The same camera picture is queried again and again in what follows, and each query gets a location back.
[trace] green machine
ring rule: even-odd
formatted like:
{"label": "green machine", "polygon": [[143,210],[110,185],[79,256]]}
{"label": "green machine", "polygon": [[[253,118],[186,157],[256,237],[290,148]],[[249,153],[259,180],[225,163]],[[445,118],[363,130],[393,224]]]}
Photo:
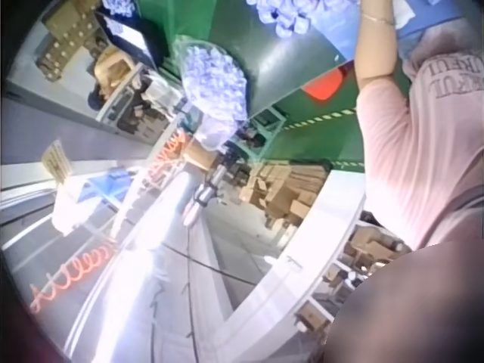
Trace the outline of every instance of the green machine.
{"label": "green machine", "polygon": [[[249,80],[250,125],[262,147],[234,140],[251,160],[329,160],[335,169],[364,171],[363,143],[355,115],[358,94],[349,73],[328,101],[301,88],[343,64],[343,56],[316,29],[280,39],[242,0],[137,0],[141,17],[155,23],[170,44],[191,36],[224,48]],[[160,72],[178,79],[167,59]]]}

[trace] plastic bag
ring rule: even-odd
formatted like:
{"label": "plastic bag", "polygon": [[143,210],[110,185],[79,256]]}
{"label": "plastic bag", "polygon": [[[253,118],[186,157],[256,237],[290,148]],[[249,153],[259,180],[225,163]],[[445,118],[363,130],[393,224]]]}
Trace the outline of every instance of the plastic bag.
{"label": "plastic bag", "polygon": [[220,120],[247,120],[247,80],[234,58],[212,43],[177,36],[174,44],[188,100]]}
{"label": "plastic bag", "polygon": [[195,132],[194,137],[206,150],[215,151],[227,142],[237,129],[237,121],[214,119],[204,115],[202,124]]}

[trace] wire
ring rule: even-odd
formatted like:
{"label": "wire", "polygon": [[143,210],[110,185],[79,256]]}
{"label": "wire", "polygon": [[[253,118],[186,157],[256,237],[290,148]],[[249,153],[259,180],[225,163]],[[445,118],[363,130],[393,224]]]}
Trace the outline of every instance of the wire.
{"label": "wire", "polygon": [[[33,314],[38,314],[42,310],[41,301],[52,301],[56,298],[59,290],[67,290],[72,286],[73,282],[80,281],[93,269],[102,266],[106,261],[114,256],[114,247],[111,244],[94,248],[89,253],[83,253],[82,258],[73,258],[67,264],[60,265],[59,270],[64,278],[65,283],[59,284],[49,273],[45,274],[48,279],[47,286],[51,288],[50,294],[45,294],[40,291],[34,284],[30,284],[30,289],[33,294],[33,301],[30,303],[30,311]],[[73,275],[70,268],[76,271],[76,276]]]}

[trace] pink t-shirt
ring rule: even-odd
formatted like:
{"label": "pink t-shirt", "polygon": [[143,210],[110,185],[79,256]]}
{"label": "pink t-shirt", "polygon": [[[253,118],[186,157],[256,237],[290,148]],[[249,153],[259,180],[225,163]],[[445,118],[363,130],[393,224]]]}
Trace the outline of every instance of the pink t-shirt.
{"label": "pink t-shirt", "polygon": [[369,210],[412,249],[453,198],[483,183],[483,102],[477,53],[426,60],[409,102],[388,79],[358,96]]}

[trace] wall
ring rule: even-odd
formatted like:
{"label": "wall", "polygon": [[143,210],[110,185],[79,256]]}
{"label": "wall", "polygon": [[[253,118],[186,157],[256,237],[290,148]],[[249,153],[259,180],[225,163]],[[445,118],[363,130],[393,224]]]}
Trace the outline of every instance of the wall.
{"label": "wall", "polygon": [[64,69],[62,78],[54,83],[49,82],[35,65],[36,49],[47,35],[47,28],[37,21],[17,53],[7,80],[56,104],[94,118],[97,112],[88,106],[87,95],[94,88],[95,79],[86,72],[93,58],[84,48],[79,49]]}
{"label": "wall", "polygon": [[151,149],[139,141],[2,98],[2,165],[39,162],[56,139],[72,161],[144,159]]}

